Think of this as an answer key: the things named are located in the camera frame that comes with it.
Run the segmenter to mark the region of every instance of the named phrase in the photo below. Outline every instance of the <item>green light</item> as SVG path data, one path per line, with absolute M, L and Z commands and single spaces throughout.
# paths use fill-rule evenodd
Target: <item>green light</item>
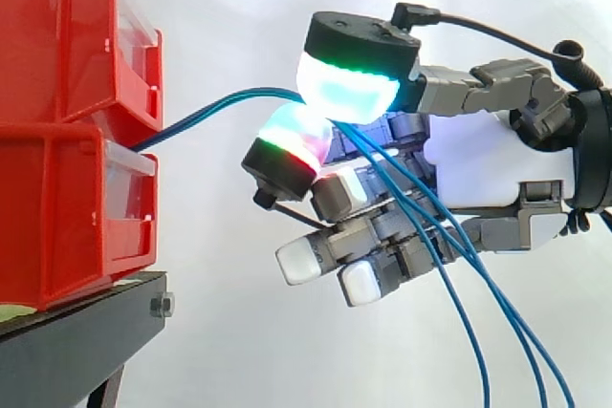
M 332 124 L 307 105 L 290 102 L 272 114 L 258 137 L 291 153 L 318 172 L 332 142 Z
M 386 112 L 400 82 L 341 69 L 304 53 L 297 69 L 297 89 L 306 104 L 326 118 L 368 124 Z

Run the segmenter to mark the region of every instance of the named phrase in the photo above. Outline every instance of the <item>white backdrop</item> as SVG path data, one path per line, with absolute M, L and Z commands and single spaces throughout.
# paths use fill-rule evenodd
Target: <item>white backdrop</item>
M 164 32 L 165 122 L 251 86 L 294 88 L 313 11 L 387 16 L 396 0 L 139 0 Z M 406 0 L 472 16 L 540 46 L 581 41 L 612 78 L 610 0 Z M 422 62 L 456 68 L 520 52 L 452 26 L 417 31 Z M 121 408 L 481 406 L 470 345 L 436 273 L 379 304 L 345 307 L 334 276 L 285 286 L 273 252 L 307 228 L 251 203 L 240 168 L 275 100 L 252 100 L 153 149 L 162 162 L 160 259 L 176 293 L 167 329 L 130 361 Z M 612 236 L 601 225 L 529 255 L 488 255 L 579 407 L 612 406 Z M 484 348 L 493 407 L 537 407 L 509 327 L 463 262 L 450 269 Z M 551 406 L 563 406 L 549 378 Z

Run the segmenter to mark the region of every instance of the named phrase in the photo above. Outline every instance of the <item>black shelf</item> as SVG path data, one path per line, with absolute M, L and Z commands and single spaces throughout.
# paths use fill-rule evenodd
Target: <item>black shelf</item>
M 144 271 L 128 281 L 0 324 L 3 408 L 70 408 L 120 375 L 123 364 L 165 325 L 151 312 L 152 300 L 166 292 L 165 273 Z

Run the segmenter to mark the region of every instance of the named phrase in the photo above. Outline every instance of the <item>metal bolt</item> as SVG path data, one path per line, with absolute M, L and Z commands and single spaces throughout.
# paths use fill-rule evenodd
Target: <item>metal bolt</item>
M 153 317 L 172 317 L 174 313 L 174 293 L 165 291 L 151 299 L 151 315 Z

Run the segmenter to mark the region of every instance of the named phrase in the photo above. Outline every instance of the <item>blue cable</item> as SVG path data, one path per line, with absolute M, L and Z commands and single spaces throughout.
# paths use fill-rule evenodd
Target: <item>blue cable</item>
M 385 153 L 385 159 L 389 160 L 392 159 L 394 161 L 394 163 L 391 163 L 391 161 L 389 163 L 391 163 L 394 167 L 396 167 L 396 169 L 398 169 L 401 173 L 404 173 L 404 168 L 398 164 L 395 159 L 393 159 L 393 157 L 389 156 L 384 149 L 382 149 L 378 144 L 376 144 L 376 142 L 374 142 L 373 140 L 371 140 L 370 138 L 368 138 L 366 135 L 364 135 L 363 133 L 361 133 L 360 131 L 358 131 L 357 129 L 353 128 L 350 125 L 342 125 L 341 123 L 337 123 L 337 127 L 338 129 L 349 139 L 351 140 L 357 147 L 358 149 L 360 149 L 360 152 L 366 156 L 363 152 L 364 149 L 361 149 L 361 147 L 363 147 L 363 144 L 361 143 L 360 139 L 356 139 L 356 138 L 366 138 L 367 139 L 367 143 L 373 147 L 376 151 L 378 151 L 378 153 L 384 152 Z M 487 282 L 487 284 L 490 287 L 490 290 L 492 291 L 493 296 L 495 297 L 495 299 L 497 300 L 497 302 L 500 305 L 501 310 L 504 312 L 504 315 L 506 316 L 506 318 L 508 319 L 508 321 L 510 322 L 516 337 L 518 338 L 523 351 L 525 352 L 525 355 L 527 356 L 527 359 L 529 360 L 529 363 L 532 367 L 532 370 L 534 372 L 534 377 L 535 377 L 535 382 L 537 384 L 537 389 L 538 389 L 538 393 L 539 393 L 539 397 L 540 397 L 540 404 L 542 406 L 542 408 L 547 408 L 548 407 L 548 399 L 546 396 L 546 386 L 544 384 L 544 380 L 542 378 L 542 374 L 541 371 L 539 370 L 539 366 L 537 365 L 537 360 L 536 357 L 534 356 L 534 353 L 532 352 L 529 343 L 527 342 L 527 340 L 525 339 L 525 335 L 523 334 L 523 332 L 521 331 L 521 329 L 519 328 L 519 326 L 516 323 L 516 320 L 514 319 L 514 314 L 512 312 L 512 310 L 509 309 L 508 305 L 507 305 L 507 299 L 505 298 L 505 296 L 503 296 L 503 293 L 501 293 L 499 287 L 493 282 L 493 280 L 491 280 L 490 276 L 488 275 L 488 273 L 486 272 L 486 270 L 482 270 L 476 263 L 474 263 L 474 261 L 470 258 L 470 255 L 461 247 L 461 245 L 459 245 L 456 240 L 454 240 L 454 238 L 448 233 L 448 231 L 435 219 L 433 218 L 426 210 L 424 210 L 421 206 L 419 206 L 418 204 L 416 204 L 413 200 L 410 200 L 407 198 L 407 196 L 400 190 L 399 187 L 397 187 L 397 185 L 395 185 L 395 189 L 394 189 L 393 195 L 394 198 L 396 199 L 396 201 L 401 201 L 405 204 L 407 204 L 408 206 L 410 206 L 413 210 L 416 210 L 417 212 L 419 212 L 421 215 L 423 215 L 426 220 L 429 221 L 430 224 L 435 225 L 436 228 L 440 231 L 440 233 L 442 234 L 442 236 L 450 242 L 450 240 L 455 241 L 455 245 L 454 248 L 457 249 L 457 251 L 464 256 L 464 258 L 466 258 L 466 260 L 468 261 L 468 263 L 474 268 L 476 269 L 476 271 L 478 271 L 480 273 L 480 275 L 485 279 L 485 281 Z
M 440 275 L 442 276 L 442 280 L 444 281 L 448 294 L 450 295 L 450 298 L 452 299 L 452 302 L 454 303 L 454 306 L 457 312 L 459 312 L 461 321 L 463 322 L 464 328 L 466 329 L 466 333 L 468 334 L 468 338 L 470 339 L 470 344 L 474 350 L 474 354 L 476 356 L 478 368 L 480 370 L 480 375 L 482 378 L 484 406 L 485 408 L 490 408 L 491 407 L 491 387 L 489 383 L 489 373 L 487 371 L 487 365 L 485 363 L 485 358 L 480 349 L 480 345 L 478 344 L 478 339 L 476 338 L 476 334 L 474 333 L 473 327 L 471 326 L 470 319 L 468 318 L 466 310 L 463 307 L 461 300 L 459 299 L 459 295 L 457 294 L 457 291 L 455 290 L 454 286 L 452 285 L 452 282 L 448 278 L 447 270 L 445 269 L 444 264 L 442 263 L 442 260 L 440 259 L 440 255 L 438 255 L 438 251 L 435 249 L 435 247 L 431 243 L 429 237 L 426 234 L 425 229 L 423 228 L 419 220 L 412 214 L 412 212 L 406 205 L 405 200 L 402 199 L 402 197 L 405 198 L 404 193 L 398 187 L 398 185 L 395 184 L 393 179 L 391 179 L 391 176 L 389 176 L 389 174 L 378 164 L 378 162 L 374 159 L 374 157 L 367 151 L 367 147 L 365 146 L 365 144 L 362 143 L 361 140 L 357 139 L 355 136 L 352 136 L 352 133 L 349 130 L 346 130 L 347 125 L 343 125 L 342 123 L 335 123 L 335 124 L 338 127 L 338 129 L 342 131 L 342 133 L 346 135 L 347 138 L 349 138 L 355 144 L 358 150 L 360 150 L 360 153 L 362 153 L 363 156 L 366 157 L 368 161 L 370 161 L 376 173 L 379 175 L 379 177 L 381 177 L 382 181 L 385 183 L 385 185 L 387 186 L 387 188 L 389 189 L 393 197 L 396 199 L 396 203 L 398 204 L 400 209 L 404 212 L 408 220 L 414 225 L 417 233 L 419 234 L 419 237 L 421 238 L 423 243 L 426 245 L 427 250 L 431 254 L 433 262 L 436 265 L 436 268 L 438 269 L 438 271 L 440 272 Z
M 283 88 L 250 88 L 248 90 L 238 91 L 220 98 L 216 102 L 213 102 L 206 107 L 194 112 L 193 114 L 185 117 L 176 123 L 168 126 L 159 133 L 151 136 L 149 139 L 138 143 L 131 147 L 135 152 L 141 152 L 146 150 L 153 145 L 157 145 L 164 140 L 170 139 L 183 131 L 195 126 L 196 124 L 204 121 L 208 117 L 213 116 L 217 112 L 230 107 L 231 105 L 241 102 L 243 100 L 251 99 L 253 97 L 280 97 L 281 99 L 292 100 L 293 102 L 304 102 L 302 97 L 295 91 L 285 90 Z
M 460 253 L 462 253 L 462 255 L 464 255 L 464 257 L 466 258 L 468 263 L 470 263 L 470 265 L 474 269 L 476 269 L 476 271 L 483 277 L 483 279 L 485 280 L 485 282 L 487 283 L 487 285 L 491 289 L 491 291 L 493 293 L 493 296 L 495 297 L 495 299 L 499 303 L 500 307 L 502 308 L 502 311 L 507 309 L 512 314 L 512 316 L 514 317 L 514 319 L 516 320 L 518 325 L 520 325 L 521 329 L 523 329 L 523 331 L 528 335 L 530 340 L 534 343 L 535 348 L 538 350 L 538 352 L 542 355 L 542 357 L 546 361 L 547 365 L 549 366 L 549 368 L 553 372 L 553 374 L 554 374 L 554 376 L 555 376 L 555 378 L 556 378 L 556 380 L 557 380 L 557 382 L 559 384 L 559 387 L 561 388 L 561 391 L 563 392 L 563 395 L 564 395 L 564 397 L 565 397 L 565 399 L 567 401 L 568 407 L 569 408 L 574 408 L 576 406 L 576 404 L 575 404 L 574 399 L 572 397 L 571 391 L 570 391 L 570 389 L 569 389 L 569 387 L 568 387 L 568 385 L 567 385 L 567 383 L 566 383 L 566 381 L 565 381 L 561 371 L 559 370 L 557 364 L 551 358 L 551 356 L 548 354 L 548 352 L 546 351 L 544 346 L 537 339 L 536 334 L 527 325 L 527 323 L 524 321 L 524 319 L 521 317 L 521 315 L 518 313 L 518 311 L 515 309 L 515 307 L 512 305 L 512 303 L 501 292 L 500 288 L 493 282 L 493 280 L 489 276 L 489 273 L 487 272 L 487 269 L 485 268 L 484 264 L 480 260 L 480 257 L 478 256 L 478 253 L 476 252 L 475 248 L 473 247 L 473 244 L 471 243 L 470 238 L 466 234 L 465 230 L 456 221 L 454 216 L 450 213 L 450 211 L 440 202 L 438 197 L 418 177 L 416 177 L 410 171 L 405 169 L 401 164 L 399 164 L 397 162 L 396 159 L 391 157 L 386 151 L 384 151 L 383 148 L 381 148 L 376 142 L 374 142 L 369 137 L 367 137 L 364 133 L 360 132 L 359 130 L 355 129 L 353 126 L 350 126 L 350 125 L 343 125 L 341 128 L 339 126 L 339 129 L 345 129 L 346 132 L 349 133 L 349 135 L 347 137 L 349 137 L 349 136 L 357 137 L 360 140 L 363 140 L 370 147 L 374 148 L 393 167 L 395 167 L 405 177 L 407 177 L 409 180 L 411 180 L 421 191 L 423 191 L 427 195 L 427 197 L 436 205 L 436 207 L 438 207 L 438 209 L 440 211 L 442 211 L 442 213 L 445 215 L 445 217 L 448 218 L 453 223 L 453 226 L 457 229 L 458 233 L 461 235 L 462 239 L 464 240 L 464 243 L 468 247 L 469 253 L 466 253 L 464 251 L 463 247 L 461 247 L 461 245 L 459 245 L 457 243 L 457 241 L 450 234 L 448 234 L 446 229 L 437 220 L 435 220 L 433 217 L 431 217 L 420 206 L 418 206 L 415 203 L 412 203 L 412 204 L 414 204 L 413 208 L 415 210 L 417 210 L 418 212 L 420 212 L 432 225 L 435 225 L 436 228 L 445 236 L 445 239 L 447 239 L 447 241 L 455 249 L 457 249 Z M 534 370 L 535 379 L 538 381 L 538 389 L 539 389 L 539 392 L 540 392 L 540 401 L 543 401 L 543 400 L 545 400 L 545 396 L 542 397 L 543 391 L 542 391 L 541 386 L 540 386 L 541 383 L 543 383 L 543 381 L 541 381 L 541 376 L 537 376 L 537 375 L 539 375 L 539 369 L 536 370 L 537 363 L 535 362 L 535 360 L 532 360 L 529 357 L 530 353 L 531 352 L 528 353 L 528 358 L 530 360 L 530 363 L 532 363 L 532 369 Z

